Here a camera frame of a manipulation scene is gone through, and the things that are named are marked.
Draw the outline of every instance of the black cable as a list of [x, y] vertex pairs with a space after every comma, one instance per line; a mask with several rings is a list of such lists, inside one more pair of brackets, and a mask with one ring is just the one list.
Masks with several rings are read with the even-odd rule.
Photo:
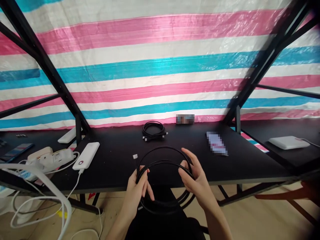
[[[184, 167], [181, 166], [180, 164], [174, 163], [173, 161], [168, 160], [168, 159], [162, 159], [162, 160], [159, 160], [159, 161], [152, 162], [151, 164], [144, 166], [144, 167], [140, 170], [140, 165], [141, 165], [143, 159], [144, 159], [149, 153], [151, 153], [152, 151], [155, 151], [155, 150], [161, 149], [161, 148], [172, 149], [172, 150], [175, 150], [175, 151], [177, 151], [178, 153], [180, 153], [180, 154], [183, 156], [184, 160], [187, 161], [189, 170], [186, 169], [186, 168], [184, 168]], [[149, 169], [150, 167], [159, 165], [159, 164], [169, 164], [169, 165], [178, 166], [178, 167], [180, 167], [181, 169], [183, 169], [190, 177], [192, 177], [192, 179], [194, 179], [194, 177], [193, 177], [193, 175], [192, 175], [192, 170], [191, 170], [191, 165], [190, 165], [190, 163], [191, 163], [191, 162], [187, 159], [187, 157], [186, 157], [181, 151], [179, 151], [178, 149], [176, 149], [176, 148], [174, 148], [174, 147], [170, 147], [170, 146], [156, 147], [156, 148], [154, 148], [154, 149], [151, 149], [149, 152], [147, 152], [147, 153], [143, 156], [143, 158], [140, 160], [139, 164], [137, 165], [137, 181], [136, 181], [136, 183], [139, 182], [139, 180], [140, 180], [140, 178], [142, 177], [143, 173], [144, 173], [147, 169]], [[150, 212], [150, 213], [158, 214], [158, 215], [169, 215], [169, 214], [173, 214], [173, 213], [175, 213], [175, 212], [178, 212], [178, 211], [180, 211], [181, 209], [185, 209], [185, 208], [193, 201], [193, 199], [195, 198], [195, 195], [192, 195], [191, 198], [187, 201], [187, 203], [185, 203], [183, 206], [180, 207], [180, 205], [183, 204], [183, 203], [188, 199], [189, 195], [190, 195], [190, 192], [188, 192], [187, 190], [185, 190], [180, 197], [178, 197], [176, 200], [173, 200], [173, 201], [170, 201], [170, 202], [162, 202], [162, 201], [158, 201], [158, 200], [151, 201], [150, 199], [141, 197], [140, 203], [141, 203], [142, 207], [145, 208], [145, 209], [146, 209], [148, 212]], [[145, 204], [146, 202], [149, 202], [149, 204], [154, 204], [154, 205], [157, 206], [157, 207], [161, 207], [161, 208], [163, 208], [165, 211], [152, 210], [152, 209], [150, 209], [148, 206], [146, 206], [146, 204]]]
[[[151, 126], [159, 128], [160, 132], [155, 134], [148, 133], [147, 129]], [[143, 125], [142, 134], [143, 134], [142, 139], [144, 139], [145, 141], [150, 141], [152, 139], [164, 138], [164, 135], [167, 135], [168, 133], [166, 132], [166, 129], [164, 128], [162, 123], [158, 121], [150, 121], [150, 122], [147, 122], [145, 125]]]

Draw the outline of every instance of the yellow object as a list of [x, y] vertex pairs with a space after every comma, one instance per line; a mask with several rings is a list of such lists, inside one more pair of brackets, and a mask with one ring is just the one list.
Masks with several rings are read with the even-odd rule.
[[[58, 214], [59, 217], [62, 218], [62, 211], [58, 211], [57, 214]], [[64, 218], [65, 219], [67, 219], [67, 216], [68, 216], [67, 212], [64, 212]]]

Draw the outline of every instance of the striped tarp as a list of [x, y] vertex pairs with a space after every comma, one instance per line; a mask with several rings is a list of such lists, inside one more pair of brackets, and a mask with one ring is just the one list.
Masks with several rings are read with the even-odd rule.
[[[219, 121], [290, 0], [17, 0], [92, 127]], [[3, 12], [0, 20], [14, 30]], [[0, 111], [55, 94], [37, 62], [0, 35]], [[320, 93], [319, 29], [280, 54], [262, 84]], [[257, 89], [241, 119], [319, 117], [320, 102]], [[0, 119], [1, 130], [71, 128], [61, 99]]]

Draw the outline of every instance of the white power bank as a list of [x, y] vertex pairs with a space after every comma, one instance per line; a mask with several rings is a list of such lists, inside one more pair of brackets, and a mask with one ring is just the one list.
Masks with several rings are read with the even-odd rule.
[[100, 146], [100, 143], [94, 142], [94, 143], [88, 143], [84, 150], [82, 151], [81, 155], [77, 159], [77, 161], [74, 163], [72, 169], [73, 170], [80, 170], [80, 169], [87, 169], [96, 154], [98, 148]]
[[300, 138], [294, 136], [270, 138], [269, 142], [283, 150], [304, 148], [310, 146], [310, 144], [306, 141], [303, 141]]

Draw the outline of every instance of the phone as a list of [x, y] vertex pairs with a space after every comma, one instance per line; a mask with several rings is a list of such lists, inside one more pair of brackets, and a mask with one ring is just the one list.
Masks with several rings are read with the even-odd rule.
[[29, 148], [33, 147], [33, 143], [23, 143], [19, 145], [18, 147], [12, 149], [11, 151], [7, 152], [5, 155], [0, 157], [0, 163], [9, 163], [15, 158], [17, 158], [19, 155], [27, 151]]

